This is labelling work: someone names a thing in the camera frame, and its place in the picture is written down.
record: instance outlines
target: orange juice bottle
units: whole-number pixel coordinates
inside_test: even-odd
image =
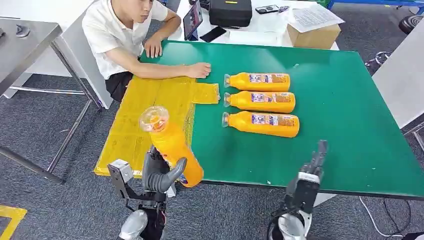
[[[291,113],[296,99],[291,92],[241,91],[237,94],[224,93],[224,107],[234,106],[243,110],[276,113]]]
[[[146,109],[140,117],[140,127],[150,133],[150,138],[163,159],[173,168],[180,158],[187,158],[185,170],[179,181],[186,187],[196,186],[203,178],[203,168],[186,144],[184,132],[169,121],[168,110],[162,106]]]
[[[294,115],[241,111],[222,114],[222,127],[233,127],[242,132],[293,138],[299,132],[299,118]]]
[[[246,73],[224,76],[224,87],[248,91],[287,92],[290,76],[286,73]]]

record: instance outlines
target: man's arm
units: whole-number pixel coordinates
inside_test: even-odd
[[[146,56],[157,58],[162,56],[161,42],[177,30],[181,24],[181,18],[172,10],[168,9],[163,26],[155,32],[144,44]]]
[[[187,76],[190,78],[204,79],[211,72],[211,65],[205,62],[199,62],[188,66],[168,66],[139,62],[135,56],[121,47],[116,47],[107,51],[106,56],[139,78],[167,79]]]

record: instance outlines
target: bottle label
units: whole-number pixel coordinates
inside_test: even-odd
[[[280,74],[280,73],[274,73],[274,74],[253,73],[253,74],[249,74],[249,81],[251,83],[286,83],[287,78],[285,74]]]
[[[252,124],[293,127],[295,125],[295,118],[289,115],[252,114]]]
[[[251,94],[252,103],[270,103],[273,99],[263,93],[252,93]]]
[[[181,174],[181,176],[179,176],[178,179],[182,184],[188,184],[189,181],[187,181],[186,177],[184,176],[184,174]]]
[[[288,92],[273,93],[272,99],[276,103],[290,103],[292,101]]]

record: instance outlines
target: document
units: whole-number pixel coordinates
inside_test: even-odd
[[[288,23],[300,33],[344,23],[340,17],[319,4],[308,8],[293,9]]]

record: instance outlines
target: bottle cap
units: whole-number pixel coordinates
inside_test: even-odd
[[[229,107],[230,106],[230,97],[231,94],[229,94],[228,92],[224,93],[224,107]]]
[[[224,112],[222,114],[222,127],[226,128],[228,127],[228,120],[230,118],[230,114],[228,112]]]
[[[151,106],[140,116],[140,128],[145,132],[160,132],[164,129],[170,114],[163,106]]]
[[[228,88],[230,86],[230,75],[224,75],[224,88]]]

